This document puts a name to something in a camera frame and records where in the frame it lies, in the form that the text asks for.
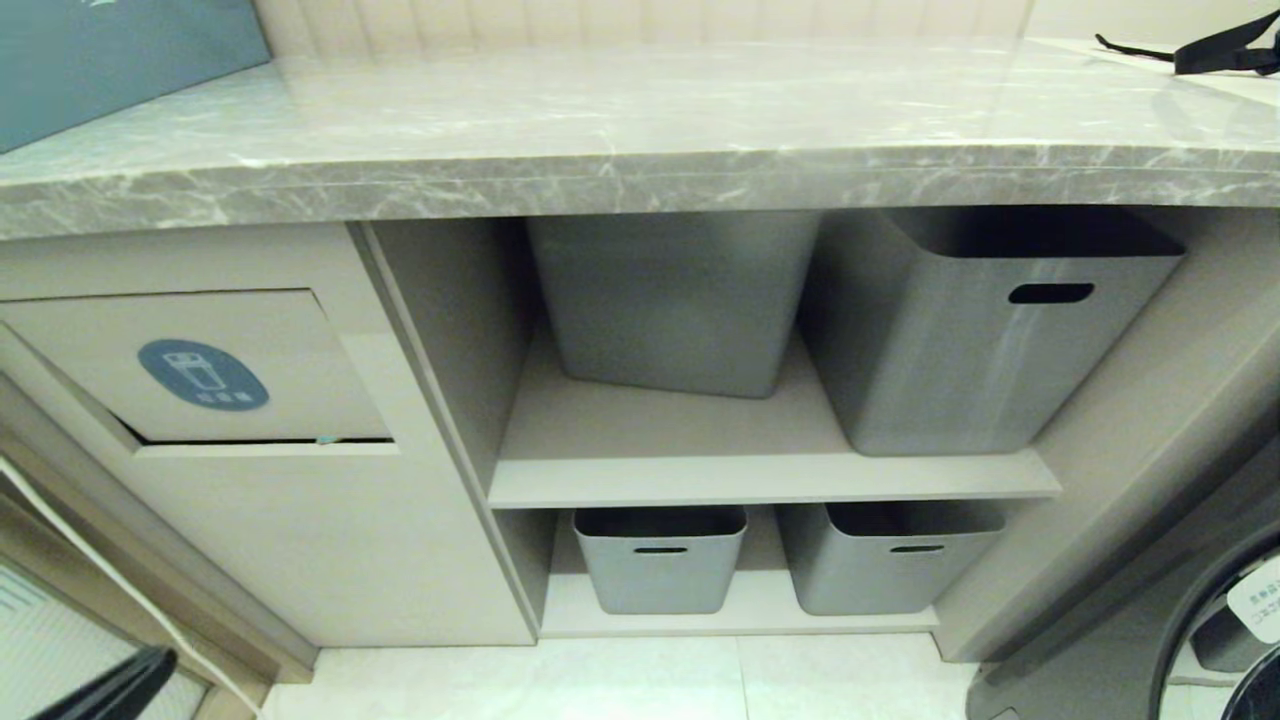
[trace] white cable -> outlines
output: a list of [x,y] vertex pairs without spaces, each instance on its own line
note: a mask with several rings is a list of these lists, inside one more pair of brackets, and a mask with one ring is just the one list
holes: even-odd
[[36,507],[36,510],[40,511],[41,515],[45,516],[45,519],[52,523],[52,525],[58,528],[60,533],[67,536],[67,539],[69,539],[72,544],[74,544],[81,552],[83,552],[90,560],[92,560],[93,565],[97,565],[99,569],[106,573],[108,578],[111,578],[111,580],[115,584],[120,585],[120,589],[128,593],[128,596],[132,597],[134,601],[137,601],[137,603],[141,605],[143,610],[146,610],[152,618],[155,618],[156,623],[160,623],[160,626],[164,628],[166,633],[169,633],[169,635],[173,638],[173,642],[175,642],[178,647],[182,648],[183,652],[186,652],[192,660],[202,665],[206,670],[209,670],[209,673],[214,678],[218,678],[218,682],[221,683],[223,687],[229,689],[232,694],[238,697],[239,701],[243,702],[253,712],[255,717],[257,717],[259,720],[266,720],[266,712],[257,703],[255,703],[248,697],[248,694],[239,688],[239,685],[237,685],[230,678],[228,678],[227,673],[223,673],[221,667],[214,665],[211,660],[196,652],[196,648],[191,647],[191,643],[187,642],[187,638],[182,635],[182,633],[173,624],[173,621],[169,620],[169,618],[163,611],[160,611],[160,609],[156,607],[155,603],[152,603],[151,600],[147,598],[147,596],[142,594],[142,592],[138,591],[138,588],[133,587],[133,584],[129,583],[129,580],[127,580],[124,575],[122,575],[119,570],[116,570],[110,562],[108,562],[105,557],[99,555],[97,551],[93,550],[93,546],[91,546],[84,538],[82,538],[81,534],[77,533],[67,523],[67,520],[63,520],[63,518],[58,512],[55,512],[54,509],[50,507],[47,502],[45,502],[45,498],[40,497],[40,493],[36,492],[36,488],[31,484],[31,482],[27,480],[27,477],[23,475],[18,470],[18,468],[15,468],[12,461],[9,461],[9,457],[3,452],[0,452],[0,471],[4,471],[4,474],[8,475],[9,482],[12,482],[15,488],[18,488],[18,492],[20,492],[23,497],[26,497],[27,501],[31,502]]

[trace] large gray bin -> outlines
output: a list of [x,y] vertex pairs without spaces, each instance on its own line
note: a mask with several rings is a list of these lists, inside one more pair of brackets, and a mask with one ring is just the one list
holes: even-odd
[[724,605],[746,534],[746,510],[576,510],[573,532],[605,612],[709,614]]
[[919,612],[1004,530],[992,507],[960,501],[782,505],[778,528],[810,615]]
[[564,372],[768,397],[820,218],[812,211],[531,218]]
[[800,324],[858,451],[1014,452],[1181,255],[1117,208],[838,213]]

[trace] teal box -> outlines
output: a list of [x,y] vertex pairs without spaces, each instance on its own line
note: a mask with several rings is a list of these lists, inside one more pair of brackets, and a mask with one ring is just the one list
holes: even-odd
[[270,59],[250,0],[0,0],[0,152]]

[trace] white tile floor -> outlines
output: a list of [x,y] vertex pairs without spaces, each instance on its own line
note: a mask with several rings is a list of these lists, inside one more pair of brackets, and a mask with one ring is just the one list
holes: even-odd
[[910,635],[618,638],[326,650],[271,720],[964,720],[977,666]]
[[1165,689],[1160,703],[1161,720],[1220,720],[1235,688],[1175,685]]

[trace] sticker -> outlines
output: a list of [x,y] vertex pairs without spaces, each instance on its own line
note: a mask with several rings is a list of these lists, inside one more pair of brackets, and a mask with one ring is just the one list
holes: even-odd
[[1253,637],[1280,643],[1280,555],[1235,583],[1226,593],[1226,605]]
[[175,396],[210,410],[243,413],[266,405],[266,388],[232,355],[189,340],[157,340],[138,363]]

